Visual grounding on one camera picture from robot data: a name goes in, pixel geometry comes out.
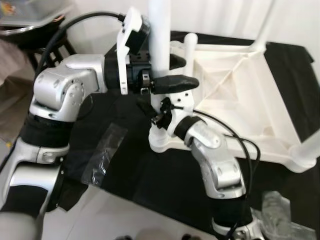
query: white tube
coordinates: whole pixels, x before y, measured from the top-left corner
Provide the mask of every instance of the white tube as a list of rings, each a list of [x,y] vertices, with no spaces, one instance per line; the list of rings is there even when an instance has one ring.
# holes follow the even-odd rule
[[[198,36],[195,33],[188,33],[184,37],[184,59],[186,61],[186,65],[184,67],[184,75],[188,77],[193,77],[194,74],[195,50],[197,43]]]
[[[266,43],[269,37],[270,29],[274,22],[279,2],[280,0],[272,0],[268,12],[266,13],[264,21],[262,23],[262,27],[260,28],[260,31],[258,33],[258,36],[254,43],[249,47],[249,50],[251,52],[266,50]]]
[[[149,0],[148,19],[151,32],[149,35],[149,53],[154,78],[169,74],[170,67],[170,36],[171,36],[171,0]],[[163,94],[151,94],[151,105],[159,112]],[[152,149],[165,146],[169,136],[165,129],[151,125],[149,142]]]
[[[320,157],[320,129],[300,146],[292,147],[291,155],[296,160],[304,161],[311,161]]]

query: black joint cover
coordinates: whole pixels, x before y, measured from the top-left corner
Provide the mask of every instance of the black joint cover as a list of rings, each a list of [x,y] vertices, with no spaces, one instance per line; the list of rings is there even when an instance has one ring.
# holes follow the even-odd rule
[[[253,221],[245,195],[233,199],[209,198],[209,203],[214,222],[219,226],[232,228],[240,220],[238,227],[242,227]]]
[[[38,186],[12,186],[9,188],[6,202],[0,212],[21,213],[36,219],[47,193],[46,189]]]
[[[29,114],[20,132],[22,140],[45,148],[63,148],[68,145],[73,122],[46,119]]]
[[[176,126],[174,134],[177,135],[182,141],[184,141],[188,130],[191,128],[193,124],[195,124],[198,121],[203,120],[198,116],[186,116]]]

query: clear plastic bag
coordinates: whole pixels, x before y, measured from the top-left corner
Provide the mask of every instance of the clear plastic bag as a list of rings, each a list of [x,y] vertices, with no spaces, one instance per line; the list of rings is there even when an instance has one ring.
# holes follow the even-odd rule
[[[266,192],[262,202],[262,220],[265,234],[274,240],[291,240],[291,212],[289,199],[277,191]]]
[[[253,209],[252,213],[270,240],[317,240],[315,230],[291,222],[290,201],[277,191],[266,192],[262,212]]]
[[[110,124],[82,174],[81,181],[84,184],[92,184],[98,187],[101,186],[102,181],[107,174],[110,161],[126,134],[127,129],[114,123]]]

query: black cloth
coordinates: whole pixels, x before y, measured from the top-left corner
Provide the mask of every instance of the black cloth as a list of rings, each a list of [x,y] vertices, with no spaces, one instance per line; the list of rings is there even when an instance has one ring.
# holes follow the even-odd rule
[[[185,32],[172,32],[183,41]],[[198,34],[200,44],[250,45],[251,40]],[[303,141],[320,128],[320,89],[304,47],[269,43],[266,61]],[[198,163],[189,151],[155,153],[149,147],[150,120],[136,106],[136,96],[116,91],[93,95],[91,114],[74,125],[66,165],[69,177],[79,180],[102,134],[111,123],[128,129],[113,156],[102,189],[151,210],[213,233],[210,203]],[[247,164],[240,159],[244,176]],[[280,164],[261,162],[255,174],[250,205],[261,209],[264,191],[279,191],[291,201],[292,221],[320,230],[320,164],[293,173]]]

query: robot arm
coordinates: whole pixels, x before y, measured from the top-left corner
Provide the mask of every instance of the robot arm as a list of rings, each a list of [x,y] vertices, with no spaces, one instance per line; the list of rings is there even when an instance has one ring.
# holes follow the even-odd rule
[[[127,94],[128,89],[141,94],[171,94],[199,85],[198,80],[184,75],[153,78],[148,59],[143,64],[129,64],[128,53],[138,52],[150,29],[134,9],[123,23],[117,37],[119,79],[116,82],[105,81],[108,79],[104,72],[105,57],[99,54],[70,56],[36,78],[25,125],[15,147],[0,166],[1,236],[14,240],[41,239],[45,212],[58,206],[55,199],[64,176],[61,163],[69,151],[70,134],[80,106],[88,95],[105,93],[107,88],[118,88],[122,94]],[[175,126],[174,134],[191,148],[212,202],[213,228],[225,235],[243,217],[246,188],[239,164],[228,152],[224,136],[189,114],[180,120],[172,119],[170,109],[160,114],[155,112],[152,122],[159,128]],[[244,216],[245,221],[233,235],[235,239],[263,240],[250,208],[245,209]]]
[[[264,240],[258,221],[245,204],[246,186],[238,161],[228,151],[225,137],[199,117],[185,117],[174,133],[184,140],[198,161],[212,213],[214,231],[226,236],[239,222],[234,239]]]

